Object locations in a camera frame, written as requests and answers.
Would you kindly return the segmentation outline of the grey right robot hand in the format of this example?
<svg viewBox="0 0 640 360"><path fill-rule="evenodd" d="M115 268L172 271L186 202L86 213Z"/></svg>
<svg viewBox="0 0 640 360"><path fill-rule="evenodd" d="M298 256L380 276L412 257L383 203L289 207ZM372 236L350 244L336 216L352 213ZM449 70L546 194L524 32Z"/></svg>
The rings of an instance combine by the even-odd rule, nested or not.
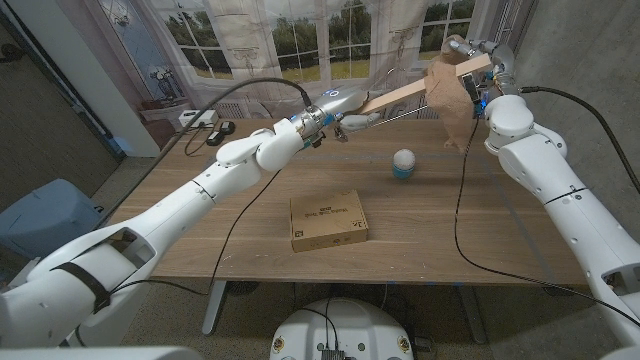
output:
<svg viewBox="0 0 640 360"><path fill-rule="evenodd" d="M502 95L518 95L519 90L514 79L515 55L506 44L488 40L456 40L450 37L444 44L454 52L469 60L486 55L490 64L477 69L464 71L462 83L473 101L487 93L489 101Z"/></svg>

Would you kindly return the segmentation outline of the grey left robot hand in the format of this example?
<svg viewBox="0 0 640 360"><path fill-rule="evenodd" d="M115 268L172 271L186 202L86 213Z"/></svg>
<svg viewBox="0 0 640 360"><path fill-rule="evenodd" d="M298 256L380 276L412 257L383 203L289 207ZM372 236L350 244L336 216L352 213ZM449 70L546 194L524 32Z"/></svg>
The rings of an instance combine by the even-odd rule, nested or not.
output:
<svg viewBox="0 0 640 360"><path fill-rule="evenodd" d="M312 105L307 106L291 122L303 139L304 147L318 147L325 138L323 129L334 125L334 137L347 142L352 132L372 127L380 120L378 112L360 114L357 110L368 100L369 93L358 88L338 88L325 91Z"/></svg>

